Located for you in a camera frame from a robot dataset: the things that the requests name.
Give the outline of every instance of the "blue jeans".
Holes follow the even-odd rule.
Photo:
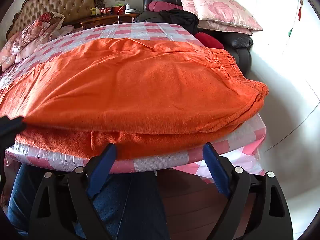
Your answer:
[[[28,237],[33,200],[47,171],[22,164],[15,180],[7,216],[25,237]],[[101,192],[92,200],[114,240],[170,239],[153,171],[110,174]],[[85,237],[79,224],[75,230],[77,235]]]

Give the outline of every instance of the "red cushion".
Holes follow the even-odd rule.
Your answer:
[[[153,12],[160,12],[162,10],[169,11],[171,9],[183,10],[182,6],[179,6],[173,3],[163,2],[163,1],[153,1],[149,3],[148,9],[149,11],[153,11]]]
[[[197,33],[195,37],[206,47],[212,49],[224,49],[222,43],[206,33]]]

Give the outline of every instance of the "orange fabric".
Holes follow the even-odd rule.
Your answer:
[[[224,136],[255,115],[267,94],[223,49],[105,38],[1,90],[0,115],[25,116],[20,143],[90,158],[113,142],[118,159],[128,159]]]

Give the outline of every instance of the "hanging ornament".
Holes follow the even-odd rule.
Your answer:
[[[301,21],[301,11],[302,11],[302,5],[303,5],[303,0],[300,0],[300,9],[299,9],[299,13],[298,13],[298,16],[299,16],[299,21]]]

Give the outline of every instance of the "wooden floor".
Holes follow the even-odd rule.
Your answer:
[[[158,171],[157,181],[171,240],[206,240],[227,203],[226,197],[214,184],[182,171]],[[254,195],[249,195],[235,238],[244,233],[253,200]]]

